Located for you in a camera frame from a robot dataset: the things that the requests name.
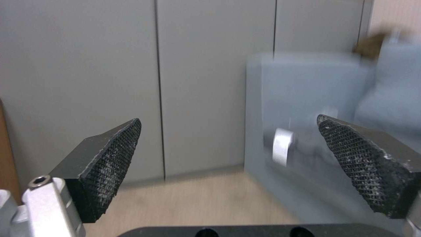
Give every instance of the brown object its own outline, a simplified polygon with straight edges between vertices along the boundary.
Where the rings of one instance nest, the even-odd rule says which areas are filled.
[[[19,191],[18,175],[10,147],[9,135],[7,134],[6,121],[3,113],[3,103],[0,100],[0,189],[9,190],[16,202],[20,205],[21,195]]]
[[[378,56],[380,55],[381,45],[383,44],[383,40],[389,35],[390,33],[377,33],[365,39],[358,41],[357,46],[354,48],[353,52],[360,54],[364,58],[369,58],[372,60],[377,60]]]

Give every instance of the textured grip surface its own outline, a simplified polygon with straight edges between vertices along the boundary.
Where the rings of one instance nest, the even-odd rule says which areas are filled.
[[[396,159],[387,152],[399,141],[383,136],[390,146],[380,147],[356,129],[366,128],[319,118],[321,135],[371,209],[390,218],[404,218],[419,189],[420,173],[410,172],[400,162],[405,157]]]
[[[93,223],[117,194],[141,132],[138,118],[84,139],[50,173],[63,178],[80,219]]]

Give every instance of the blurry gray object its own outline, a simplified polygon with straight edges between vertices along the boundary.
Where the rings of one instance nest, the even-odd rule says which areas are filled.
[[[421,45],[383,44],[376,84],[362,98],[354,123],[385,131],[421,153]]]
[[[322,113],[354,120],[375,68],[341,53],[261,54],[247,66],[245,170],[304,223],[365,223],[401,234],[403,220],[374,213],[317,127]],[[295,143],[287,167],[272,160],[277,128]]]

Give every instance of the mounting hole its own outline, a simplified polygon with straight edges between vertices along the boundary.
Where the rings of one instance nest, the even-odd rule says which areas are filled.
[[[39,183],[42,183],[42,182],[44,182],[44,181],[45,181],[45,177],[44,177],[44,176],[42,176],[42,177],[36,178],[36,179],[34,180],[34,184],[39,184]]]
[[[203,229],[196,233],[195,237],[219,237],[219,235],[212,229]]]
[[[291,230],[290,237],[314,237],[314,234],[306,228],[298,226]]]

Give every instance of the gray wall panel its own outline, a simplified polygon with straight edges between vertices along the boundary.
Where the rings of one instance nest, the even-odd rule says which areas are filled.
[[[244,162],[247,56],[272,51],[275,0],[158,0],[166,175]]]
[[[125,181],[163,177],[153,0],[1,0],[0,97],[21,182],[139,117]]]
[[[275,51],[350,52],[358,40],[363,3],[278,0]]]

